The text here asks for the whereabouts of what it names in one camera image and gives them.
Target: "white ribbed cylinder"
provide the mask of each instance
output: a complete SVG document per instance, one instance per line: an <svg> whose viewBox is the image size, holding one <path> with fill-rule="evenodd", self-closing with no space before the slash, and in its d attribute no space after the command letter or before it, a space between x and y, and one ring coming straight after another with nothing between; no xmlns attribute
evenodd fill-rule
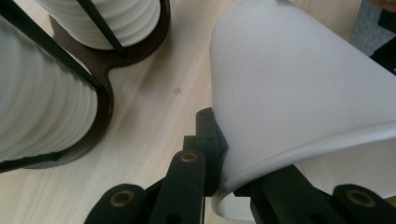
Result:
<svg viewBox="0 0 396 224"><path fill-rule="evenodd" d="M91 128L97 96L0 18L0 161L60 151Z"/></svg>
<svg viewBox="0 0 396 224"><path fill-rule="evenodd" d="M76 0L36 0L78 42L94 49L113 49ZM160 18L158 0L93 0L124 46L147 37Z"/></svg>

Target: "wooden table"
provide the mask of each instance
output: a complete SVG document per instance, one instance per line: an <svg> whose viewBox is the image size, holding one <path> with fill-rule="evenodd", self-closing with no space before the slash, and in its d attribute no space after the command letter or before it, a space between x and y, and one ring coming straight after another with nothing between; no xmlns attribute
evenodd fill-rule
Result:
<svg viewBox="0 0 396 224"><path fill-rule="evenodd" d="M48 14L34 1L22 8L52 34ZM143 188L164 177L195 113L212 106L211 32L234 0L170 0L172 27L162 46L141 63L112 70L114 116L100 144L83 158L46 170L0 175L0 223L83 223L108 189ZM293 0L348 40L361 0ZM206 201L205 223L246 223L217 217Z"/></svg>

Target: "ribbed plastic container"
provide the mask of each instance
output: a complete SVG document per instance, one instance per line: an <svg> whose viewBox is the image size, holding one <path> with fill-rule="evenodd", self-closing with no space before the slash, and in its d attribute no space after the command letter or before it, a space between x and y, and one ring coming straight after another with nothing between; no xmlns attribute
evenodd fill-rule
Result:
<svg viewBox="0 0 396 224"><path fill-rule="evenodd" d="M36 1L81 44L94 49L113 49L77 1ZM158 0L93 0L93 3L124 47L147 37L161 13Z"/></svg>
<svg viewBox="0 0 396 224"><path fill-rule="evenodd" d="M96 92L0 18L0 161L61 151L91 128Z"/></svg>

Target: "light wood surface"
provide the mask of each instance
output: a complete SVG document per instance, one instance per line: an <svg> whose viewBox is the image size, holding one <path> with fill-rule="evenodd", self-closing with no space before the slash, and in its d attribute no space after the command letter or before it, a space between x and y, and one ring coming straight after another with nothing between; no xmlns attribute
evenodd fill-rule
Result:
<svg viewBox="0 0 396 224"><path fill-rule="evenodd" d="M52 34L48 14L32 0L22 8ZM115 110L106 136L88 155L46 170L0 175L0 223L83 223L108 189L143 188L164 177L195 113L212 106L209 41L234 0L171 0L172 27L145 61L111 71ZM348 40L361 0L293 0ZM217 217L206 200L205 223L253 223Z"/></svg>

